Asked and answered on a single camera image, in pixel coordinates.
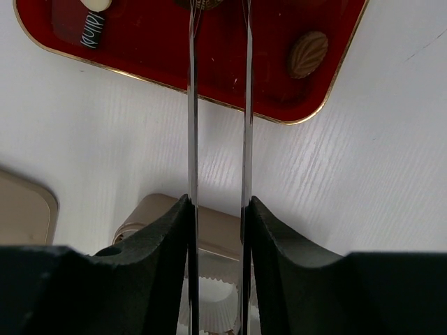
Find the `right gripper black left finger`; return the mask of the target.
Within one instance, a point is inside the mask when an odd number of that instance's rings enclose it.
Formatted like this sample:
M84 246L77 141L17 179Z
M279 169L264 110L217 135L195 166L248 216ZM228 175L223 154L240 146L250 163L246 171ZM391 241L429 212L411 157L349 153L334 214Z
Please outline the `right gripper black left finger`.
M192 206L95 255L67 246L1 248L2 334L174 334Z

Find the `metal tongs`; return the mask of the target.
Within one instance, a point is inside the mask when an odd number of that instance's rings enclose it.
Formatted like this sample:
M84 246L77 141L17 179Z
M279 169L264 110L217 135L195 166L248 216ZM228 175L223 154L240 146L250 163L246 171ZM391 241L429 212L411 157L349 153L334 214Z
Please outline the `metal tongs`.
M188 198L192 209L192 224L188 237L188 331L199 333L199 275L198 275L198 80L196 63L196 37L200 31L202 8L195 1L189 2L187 77L188 96ZM250 333L251 297L251 245L249 236L249 205L252 197L252 156L253 156L253 34L251 28L251 2L243 1L242 10L247 28L247 55L245 73L245 108L242 159L242 199L240 214L240 273L238 318L239 334Z

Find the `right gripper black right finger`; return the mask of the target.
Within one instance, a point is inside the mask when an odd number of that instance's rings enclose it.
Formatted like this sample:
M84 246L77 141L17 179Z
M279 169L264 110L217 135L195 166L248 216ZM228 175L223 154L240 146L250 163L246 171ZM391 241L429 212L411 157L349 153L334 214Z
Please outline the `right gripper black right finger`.
M249 206L263 334L445 334L446 254L338 255Z

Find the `white oval chocolate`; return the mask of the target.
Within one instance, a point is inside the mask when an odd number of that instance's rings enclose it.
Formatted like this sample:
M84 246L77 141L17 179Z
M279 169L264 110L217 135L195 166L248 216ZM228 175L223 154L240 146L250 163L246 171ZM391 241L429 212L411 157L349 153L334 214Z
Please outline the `white oval chocolate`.
M90 11L97 13L107 10L112 3L112 0L80 0L80 1Z

